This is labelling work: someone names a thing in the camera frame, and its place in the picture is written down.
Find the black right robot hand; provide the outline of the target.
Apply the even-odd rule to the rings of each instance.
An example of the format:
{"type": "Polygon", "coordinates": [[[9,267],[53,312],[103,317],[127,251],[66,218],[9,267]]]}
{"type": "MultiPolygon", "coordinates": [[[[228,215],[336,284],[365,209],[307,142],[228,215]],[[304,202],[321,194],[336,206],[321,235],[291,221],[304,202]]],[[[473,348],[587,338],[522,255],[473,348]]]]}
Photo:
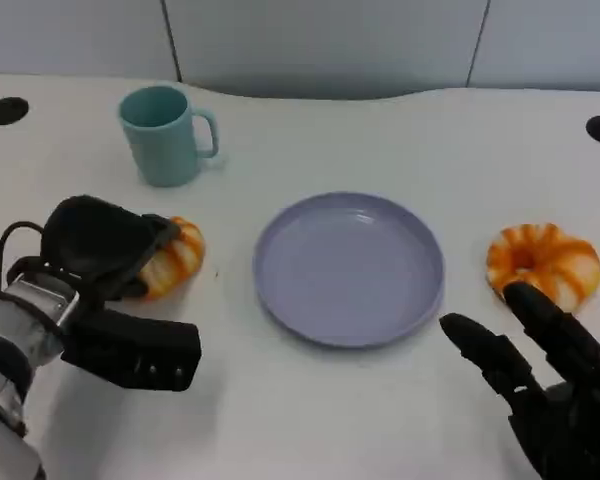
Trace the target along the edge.
{"type": "Polygon", "coordinates": [[[505,335],[449,313],[447,338],[511,409],[509,424],[543,479],[600,479],[600,344],[572,314],[535,287],[514,282],[504,300],[562,382],[543,388],[505,335]]]}

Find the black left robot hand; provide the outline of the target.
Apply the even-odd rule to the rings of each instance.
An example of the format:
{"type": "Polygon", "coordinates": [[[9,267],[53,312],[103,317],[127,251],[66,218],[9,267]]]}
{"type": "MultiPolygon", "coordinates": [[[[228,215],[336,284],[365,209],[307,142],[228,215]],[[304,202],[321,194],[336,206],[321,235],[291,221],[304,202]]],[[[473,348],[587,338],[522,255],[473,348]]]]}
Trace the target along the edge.
{"type": "Polygon", "coordinates": [[[138,215],[89,195],[63,200],[43,227],[41,259],[79,277],[103,301],[143,298],[140,272],[177,238],[180,227],[156,214],[138,215]]]}

